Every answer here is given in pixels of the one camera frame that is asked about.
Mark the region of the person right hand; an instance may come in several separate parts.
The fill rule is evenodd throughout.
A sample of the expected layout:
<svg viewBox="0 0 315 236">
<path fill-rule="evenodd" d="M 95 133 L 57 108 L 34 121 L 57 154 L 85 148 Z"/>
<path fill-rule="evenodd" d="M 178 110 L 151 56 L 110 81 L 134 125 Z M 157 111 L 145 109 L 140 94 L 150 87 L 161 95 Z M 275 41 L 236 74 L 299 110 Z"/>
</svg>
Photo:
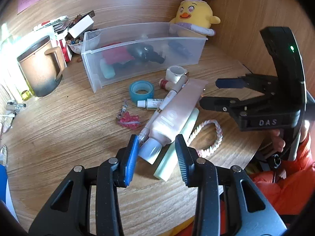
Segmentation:
<svg viewBox="0 0 315 236">
<path fill-rule="evenodd" d="M 299 143 L 303 143 L 307 138 L 308 132 L 310 128 L 310 122 L 305 120 L 301 127 L 301 137 Z M 285 141 L 280 137 L 280 130 L 279 129 L 272 129 L 269 131 L 271 136 L 271 141 L 275 151 L 283 152 L 283 149 L 286 145 Z"/>
</svg>

